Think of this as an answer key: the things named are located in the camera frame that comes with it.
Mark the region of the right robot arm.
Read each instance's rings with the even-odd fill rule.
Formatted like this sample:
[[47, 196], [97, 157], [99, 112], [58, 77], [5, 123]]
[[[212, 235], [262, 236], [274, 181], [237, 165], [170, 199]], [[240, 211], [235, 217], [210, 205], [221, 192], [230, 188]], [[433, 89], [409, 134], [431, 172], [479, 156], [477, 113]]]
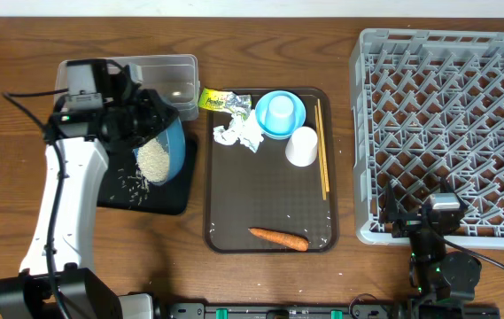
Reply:
[[445, 182], [415, 209], [404, 212], [391, 183], [386, 184], [379, 218], [392, 237], [409, 239], [409, 280], [416, 297], [393, 306], [393, 318], [463, 318], [464, 304], [475, 298], [481, 262], [461, 251], [448, 252], [445, 236], [455, 232], [468, 205]]

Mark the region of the pile of white rice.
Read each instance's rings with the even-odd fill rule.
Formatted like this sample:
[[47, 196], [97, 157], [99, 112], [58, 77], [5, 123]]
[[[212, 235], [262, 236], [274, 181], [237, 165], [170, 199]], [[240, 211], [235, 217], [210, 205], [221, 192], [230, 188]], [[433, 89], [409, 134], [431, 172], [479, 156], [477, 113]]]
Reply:
[[149, 198], [151, 186], [156, 186], [167, 179], [170, 168], [170, 156], [165, 147], [157, 139], [152, 139], [140, 148], [132, 151], [135, 161], [127, 172], [121, 167], [118, 180], [120, 188], [128, 192], [128, 208], [139, 206]]

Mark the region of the white tissue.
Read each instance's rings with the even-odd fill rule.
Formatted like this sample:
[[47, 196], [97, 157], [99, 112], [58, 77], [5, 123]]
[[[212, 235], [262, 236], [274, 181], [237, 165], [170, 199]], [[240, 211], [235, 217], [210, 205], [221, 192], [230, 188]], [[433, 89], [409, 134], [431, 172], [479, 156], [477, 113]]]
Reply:
[[251, 110], [249, 113], [232, 114], [227, 128], [217, 126], [213, 129], [213, 140], [226, 146], [239, 142], [253, 153], [256, 153], [260, 144], [264, 141], [256, 112]]

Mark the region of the yellow foil snack wrapper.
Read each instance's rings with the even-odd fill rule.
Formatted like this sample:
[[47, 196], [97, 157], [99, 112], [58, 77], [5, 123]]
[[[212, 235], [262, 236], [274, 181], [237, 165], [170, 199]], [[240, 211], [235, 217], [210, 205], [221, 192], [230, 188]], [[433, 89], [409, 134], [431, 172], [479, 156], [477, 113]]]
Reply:
[[204, 88], [198, 106], [213, 112], [248, 113], [252, 109], [252, 98], [250, 95], [237, 95], [232, 91]]

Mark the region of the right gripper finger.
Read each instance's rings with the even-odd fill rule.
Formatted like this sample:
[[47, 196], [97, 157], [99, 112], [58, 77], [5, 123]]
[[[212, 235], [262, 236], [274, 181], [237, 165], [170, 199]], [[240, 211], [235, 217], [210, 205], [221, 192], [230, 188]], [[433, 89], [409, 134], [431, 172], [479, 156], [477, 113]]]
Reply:
[[468, 204], [456, 194], [454, 188], [447, 180], [441, 180], [438, 193], [438, 207], [467, 208]]
[[393, 223], [399, 218], [399, 209], [397, 206], [397, 199], [392, 187], [392, 183], [388, 182], [385, 187], [385, 202], [380, 213], [379, 222], [380, 223]]

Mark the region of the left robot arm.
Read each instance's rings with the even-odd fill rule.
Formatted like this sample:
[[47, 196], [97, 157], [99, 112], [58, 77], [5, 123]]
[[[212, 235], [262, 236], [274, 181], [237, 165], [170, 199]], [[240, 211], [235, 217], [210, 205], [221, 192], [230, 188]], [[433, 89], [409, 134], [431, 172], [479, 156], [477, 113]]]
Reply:
[[178, 110], [143, 86], [142, 68], [109, 58], [69, 60], [66, 86], [39, 127], [47, 174], [35, 233], [15, 277], [0, 279], [4, 318], [155, 318], [147, 292], [119, 296], [99, 279], [92, 238], [111, 154], [151, 147], [162, 185], [181, 170], [186, 140]]

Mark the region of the orange carrot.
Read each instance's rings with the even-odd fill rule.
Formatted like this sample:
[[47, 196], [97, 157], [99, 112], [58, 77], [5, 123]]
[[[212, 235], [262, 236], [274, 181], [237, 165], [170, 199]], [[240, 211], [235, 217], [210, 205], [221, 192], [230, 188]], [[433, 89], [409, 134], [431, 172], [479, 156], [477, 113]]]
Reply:
[[249, 231], [255, 237], [267, 240], [268, 242], [274, 244], [283, 245], [299, 252], [306, 252], [309, 247], [309, 242], [306, 239], [296, 235], [260, 228], [249, 228]]

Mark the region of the dark blue plate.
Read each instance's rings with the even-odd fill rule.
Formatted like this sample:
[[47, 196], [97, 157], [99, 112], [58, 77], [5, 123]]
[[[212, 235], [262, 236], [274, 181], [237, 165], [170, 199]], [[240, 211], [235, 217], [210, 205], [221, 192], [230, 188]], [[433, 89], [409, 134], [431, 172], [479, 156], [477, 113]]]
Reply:
[[165, 147], [170, 156], [170, 168], [167, 179], [157, 184], [157, 186], [161, 186], [174, 179], [180, 173], [185, 161], [186, 139], [182, 122], [179, 119], [174, 120], [166, 130], [159, 133], [153, 139], [157, 139]]

